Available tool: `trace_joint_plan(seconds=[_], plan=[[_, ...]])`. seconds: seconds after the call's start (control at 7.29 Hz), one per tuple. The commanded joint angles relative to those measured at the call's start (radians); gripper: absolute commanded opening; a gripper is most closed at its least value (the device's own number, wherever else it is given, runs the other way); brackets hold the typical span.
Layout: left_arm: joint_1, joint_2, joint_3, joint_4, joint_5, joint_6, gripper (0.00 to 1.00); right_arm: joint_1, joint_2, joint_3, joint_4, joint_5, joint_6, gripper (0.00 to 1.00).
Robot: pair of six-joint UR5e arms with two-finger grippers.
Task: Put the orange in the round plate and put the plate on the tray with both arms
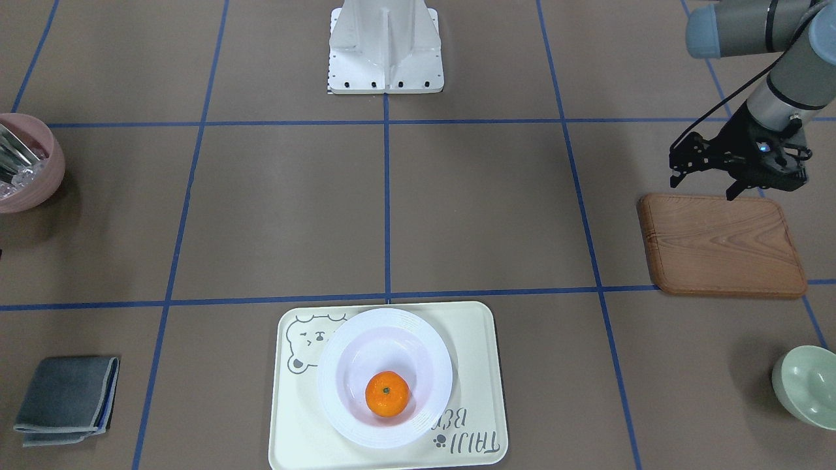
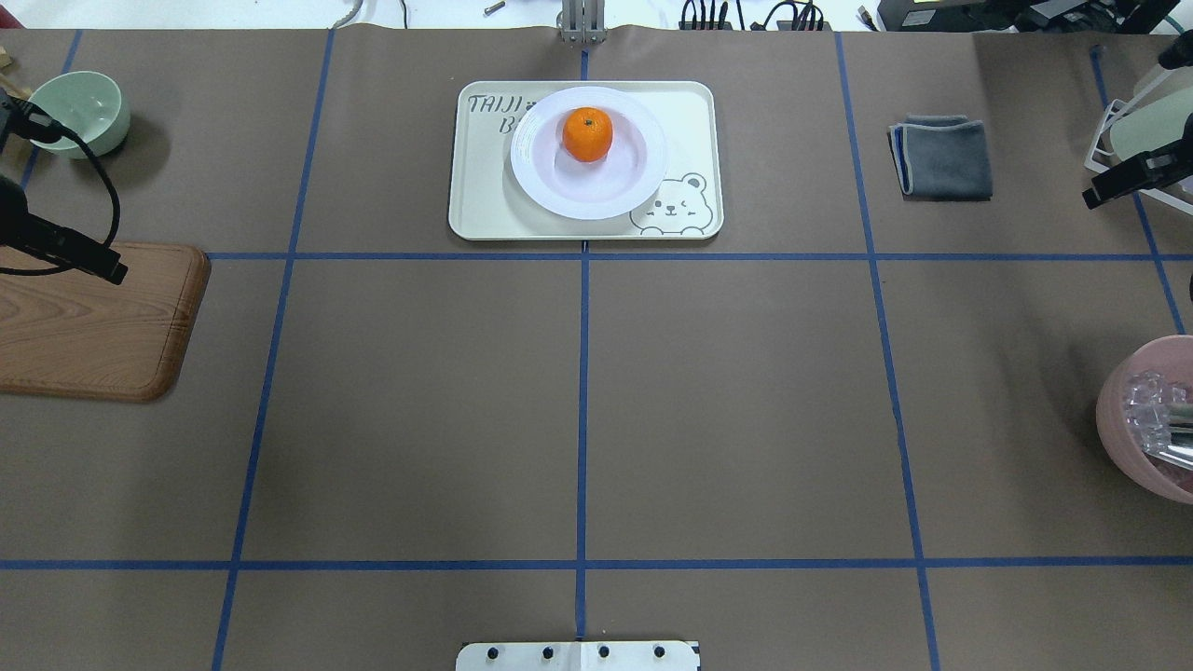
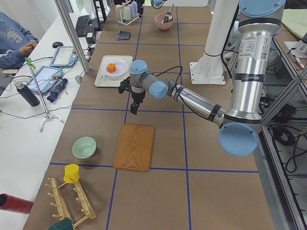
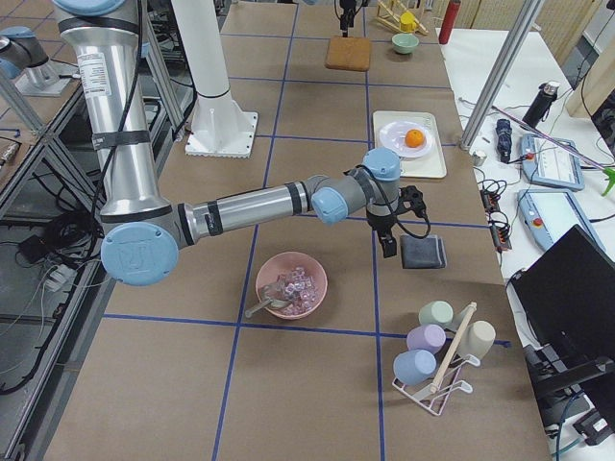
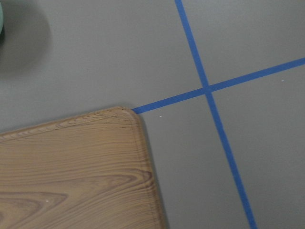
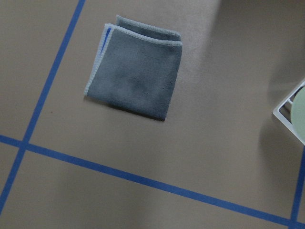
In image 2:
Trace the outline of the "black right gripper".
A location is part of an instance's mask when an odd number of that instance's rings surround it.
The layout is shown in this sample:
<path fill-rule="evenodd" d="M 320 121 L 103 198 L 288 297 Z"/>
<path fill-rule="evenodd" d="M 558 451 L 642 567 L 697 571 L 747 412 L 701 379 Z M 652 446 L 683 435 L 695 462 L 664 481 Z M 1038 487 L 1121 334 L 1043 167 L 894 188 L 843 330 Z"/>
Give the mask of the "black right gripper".
<path fill-rule="evenodd" d="M 1109 170 L 1092 178 L 1092 186 L 1082 192 L 1084 203 L 1096 209 L 1146 187 L 1167 187 L 1192 174 L 1192 117 L 1183 124 L 1182 135 L 1158 149 L 1143 150 L 1124 158 Z"/>

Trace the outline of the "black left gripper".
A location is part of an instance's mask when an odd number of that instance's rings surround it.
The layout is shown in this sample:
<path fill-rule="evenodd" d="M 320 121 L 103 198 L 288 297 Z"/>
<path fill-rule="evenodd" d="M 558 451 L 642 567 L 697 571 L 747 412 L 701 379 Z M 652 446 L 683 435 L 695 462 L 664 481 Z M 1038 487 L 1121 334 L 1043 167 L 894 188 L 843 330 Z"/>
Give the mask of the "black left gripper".
<path fill-rule="evenodd" d="M 128 267 L 120 253 L 112 250 L 120 222 L 120 201 L 109 179 L 103 181 L 112 203 L 112 222 L 107 238 L 103 241 L 87 238 L 68 226 L 52 222 L 29 213 L 27 198 L 13 180 L 1 179 L 1 234 L 4 246 L 14 248 L 35 259 L 51 264 L 51 267 L 25 270 L 25 267 L 1 267 L 8 276 L 42 277 L 72 270 L 89 273 L 98 279 L 120 285 Z"/>

